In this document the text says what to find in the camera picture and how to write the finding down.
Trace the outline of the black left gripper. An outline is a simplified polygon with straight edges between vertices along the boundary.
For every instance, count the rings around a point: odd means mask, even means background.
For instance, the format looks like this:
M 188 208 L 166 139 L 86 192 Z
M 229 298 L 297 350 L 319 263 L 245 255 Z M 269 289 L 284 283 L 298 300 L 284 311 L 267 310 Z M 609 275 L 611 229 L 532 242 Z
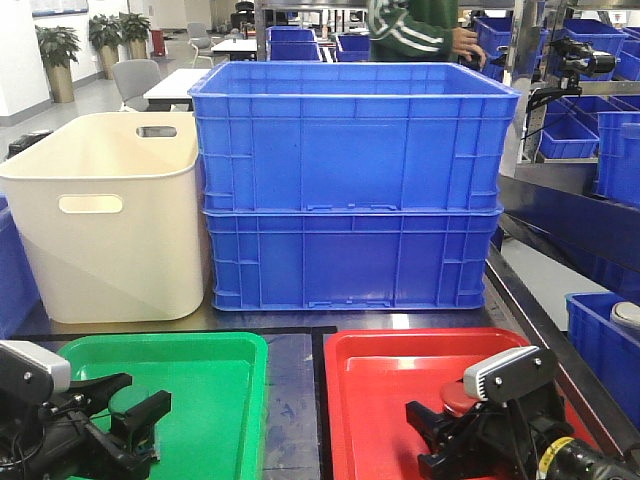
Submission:
M 127 373 L 75 380 L 41 404 L 1 401 L 3 479 L 147 479 L 172 394 L 123 389 Z

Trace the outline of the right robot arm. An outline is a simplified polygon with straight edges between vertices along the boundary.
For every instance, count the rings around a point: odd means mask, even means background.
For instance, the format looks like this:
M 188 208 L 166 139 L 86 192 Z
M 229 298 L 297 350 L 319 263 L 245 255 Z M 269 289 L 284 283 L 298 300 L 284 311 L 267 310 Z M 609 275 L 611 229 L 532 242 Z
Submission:
M 424 479 L 637 479 L 639 465 L 605 455 L 573 436 L 552 383 L 504 402 L 472 399 L 461 415 L 417 401 L 406 420 L 428 447 Z

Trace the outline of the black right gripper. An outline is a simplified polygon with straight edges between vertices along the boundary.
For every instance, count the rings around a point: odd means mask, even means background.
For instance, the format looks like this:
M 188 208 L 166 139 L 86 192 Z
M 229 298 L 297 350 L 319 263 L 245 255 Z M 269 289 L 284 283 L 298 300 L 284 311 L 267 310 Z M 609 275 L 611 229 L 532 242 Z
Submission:
M 445 440 L 462 416 L 437 413 L 418 401 L 405 405 L 406 420 L 424 440 Z M 423 479 L 479 479 L 490 470 L 536 470 L 544 451 L 574 434 L 564 398 L 553 383 L 503 403 L 483 402 L 470 438 L 438 453 L 420 454 Z

